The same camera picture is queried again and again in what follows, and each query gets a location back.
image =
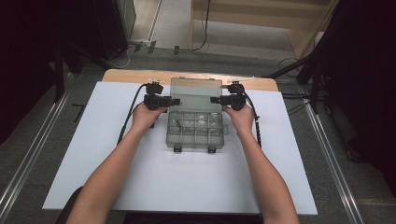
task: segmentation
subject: gray carpet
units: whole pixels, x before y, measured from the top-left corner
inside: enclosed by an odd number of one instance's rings
[[[242,76],[268,75],[277,70],[278,61],[220,56],[203,53],[180,52],[173,55],[172,50],[156,49],[148,54],[147,49],[133,53],[126,69],[150,69],[182,72],[220,73]],[[113,63],[126,64],[125,55],[121,55]],[[86,63],[82,74],[76,76],[71,86],[70,95],[64,109],[57,119],[41,154],[35,163],[20,196],[9,213],[6,223],[54,223],[59,211],[46,211],[41,207],[46,193],[56,175],[59,165],[67,150],[73,133],[78,126],[74,122],[80,110],[72,104],[87,104],[95,83],[103,77],[105,71],[91,63]],[[278,87],[283,92],[299,93],[298,86],[292,77],[279,78]],[[0,146],[0,190],[18,169],[19,163],[32,143],[41,123],[47,116],[52,105],[54,89],[49,90],[25,117],[9,139]],[[300,105],[303,100],[285,100],[287,108]],[[395,223],[396,203],[389,194],[389,189],[382,175],[369,164],[357,164],[349,161],[345,153],[345,145],[341,141],[331,118],[323,117],[323,125],[336,148],[337,159],[346,173],[347,181],[357,199],[361,199],[361,212],[366,223]],[[302,223],[349,223],[347,213],[341,202],[339,193],[332,180],[329,167],[319,147],[318,139],[312,128],[309,117],[302,109],[290,116],[290,122],[301,151],[304,167],[311,184],[312,192],[318,207],[318,216],[303,216]],[[366,199],[377,199],[376,203],[367,203]],[[379,202],[388,199],[386,205]],[[123,212],[112,212],[108,218],[110,223],[122,223]]]

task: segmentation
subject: hand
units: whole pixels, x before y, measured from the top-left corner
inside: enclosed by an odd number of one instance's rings
[[[228,106],[224,106],[223,110],[231,117],[233,126],[235,127],[238,135],[242,133],[251,133],[251,127],[253,125],[253,110],[249,105],[239,110],[233,110]]]
[[[134,111],[131,129],[136,128],[145,132],[166,109],[166,107],[160,107],[156,110],[149,110],[145,105],[139,105]]]

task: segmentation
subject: person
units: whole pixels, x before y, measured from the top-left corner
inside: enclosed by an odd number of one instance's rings
[[[88,178],[66,223],[106,223],[107,215],[127,178],[140,140],[165,110],[166,108],[148,110],[145,105],[136,108],[131,129]],[[254,138],[251,107],[245,105],[240,111],[234,111],[224,106],[223,110],[231,117],[242,143],[263,222],[299,223],[285,181]]]

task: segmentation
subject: white paper sheet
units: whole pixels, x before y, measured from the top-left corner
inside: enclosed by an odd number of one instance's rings
[[[113,150],[138,87],[139,84],[131,83],[97,83],[52,183],[44,209],[63,209],[71,194],[84,185],[93,170]],[[164,86],[163,95],[169,95],[168,92],[169,86]],[[263,151],[284,177],[297,213],[316,215],[317,208],[281,93],[247,93],[260,116]],[[138,98],[140,101],[143,95],[144,90]],[[177,154],[165,144],[167,114],[162,114],[155,128],[149,130],[141,141],[127,183],[113,208],[259,213],[243,149],[225,113],[223,121],[229,130],[223,149],[208,154],[205,149],[183,148],[183,152]]]

